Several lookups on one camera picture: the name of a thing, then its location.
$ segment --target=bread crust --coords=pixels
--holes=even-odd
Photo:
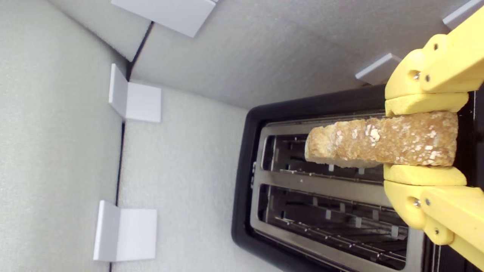
[[[315,127],[306,140],[306,161],[341,167],[381,163],[451,166],[457,149],[457,114],[442,111],[336,122]]]

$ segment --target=slice of bread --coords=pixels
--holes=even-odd
[[[311,130],[305,157],[340,167],[452,166],[457,129],[457,114],[447,111],[336,122]]]

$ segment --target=black toaster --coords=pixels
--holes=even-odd
[[[385,196],[381,166],[305,161],[305,140],[313,127],[383,117],[384,89],[341,91],[249,111],[232,219],[238,246],[288,272],[477,271],[450,247],[434,245],[400,219]],[[483,99],[470,93],[458,113],[454,163],[469,185],[480,187],[484,113],[478,106]]]

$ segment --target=toaster grill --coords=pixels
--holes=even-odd
[[[251,226],[261,235],[343,271],[420,271],[423,233],[410,229],[383,190],[383,167],[307,162],[313,127],[382,113],[271,123],[254,165]]]
[[[408,226],[387,207],[261,187],[259,219],[381,265],[405,267]]]

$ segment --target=white panel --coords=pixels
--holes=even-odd
[[[192,38],[215,7],[210,0],[111,0],[111,3]]]
[[[116,261],[121,210],[104,200],[99,202],[96,237],[94,239],[94,260]]]
[[[0,270],[108,272],[92,249],[121,155],[110,65],[126,60],[44,0],[1,0],[0,37]]]
[[[376,62],[358,72],[355,77],[371,85],[384,83],[385,80],[390,78],[393,71],[401,61],[401,58],[392,53],[388,53],[378,59]]]
[[[121,115],[126,116],[128,98],[128,81],[116,64],[111,64],[111,79],[109,84],[109,104]]]
[[[49,1],[129,61],[133,60],[150,25],[150,20],[114,6],[110,0]]]
[[[369,60],[448,32],[465,2],[220,1],[195,39],[155,25],[132,79],[245,108],[355,88]]]
[[[162,123],[126,121],[119,192],[121,206],[157,209],[156,258],[113,272],[281,272],[230,235],[247,111],[166,88],[162,110]]]
[[[156,256],[156,210],[121,209],[116,261],[153,259]]]
[[[474,14],[474,12],[478,11],[483,5],[484,0],[471,0],[458,8],[456,11],[449,14],[442,21],[448,28],[453,30],[467,18],[469,18],[469,16]]]
[[[126,118],[161,122],[161,89],[129,82]]]

